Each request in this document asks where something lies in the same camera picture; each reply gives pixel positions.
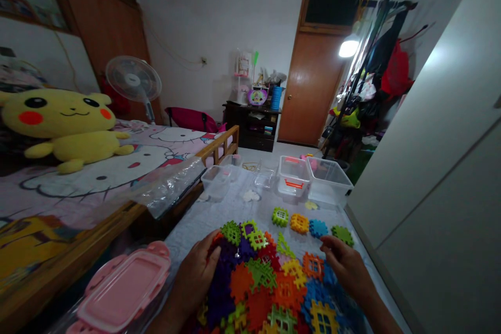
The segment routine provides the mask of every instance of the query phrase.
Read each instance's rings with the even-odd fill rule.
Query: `hello kitty bedsheet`
[[[70,175],[59,175],[54,167],[31,166],[0,177],[0,217],[55,215],[68,226],[92,228],[94,208],[130,189],[149,172],[194,156],[222,133],[154,125],[130,134],[121,144],[134,145],[132,154],[87,164]]]

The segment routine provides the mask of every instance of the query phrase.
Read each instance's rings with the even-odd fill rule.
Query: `plush toy ear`
[[[111,98],[108,97],[106,94],[92,93],[91,95],[89,95],[89,98],[94,99],[96,102],[99,102],[104,105],[111,104]]]
[[[5,106],[5,103],[7,103],[13,95],[14,95],[13,93],[6,93],[4,91],[0,91],[0,107]]]

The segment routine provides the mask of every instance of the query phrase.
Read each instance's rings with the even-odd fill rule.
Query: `pikachu plush toy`
[[[110,103],[104,94],[86,96],[58,89],[0,92],[6,126],[25,136],[50,139],[27,149],[25,157],[43,158],[52,153],[63,162],[57,167],[62,174],[134,151],[134,146],[120,146],[118,141],[129,138],[128,133],[108,130],[115,125],[115,115],[106,107]]]

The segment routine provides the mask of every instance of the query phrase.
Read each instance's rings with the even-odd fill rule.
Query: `lamp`
[[[351,33],[349,36],[344,38],[343,44],[339,49],[339,56],[341,57],[352,57],[356,53],[356,49],[359,47],[360,38],[355,33]]]

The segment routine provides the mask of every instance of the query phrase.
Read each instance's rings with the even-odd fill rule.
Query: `pink lid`
[[[148,249],[133,252],[118,265],[110,262],[93,280],[101,278],[100,272],[114,269],[113,272],[95,289],[89,284],[93,291],[87,290],[90,294],[78,307],[78,318],[97,330],[120,332],[157,296],[170,265],[169,250],[163,242],[154,242]]]

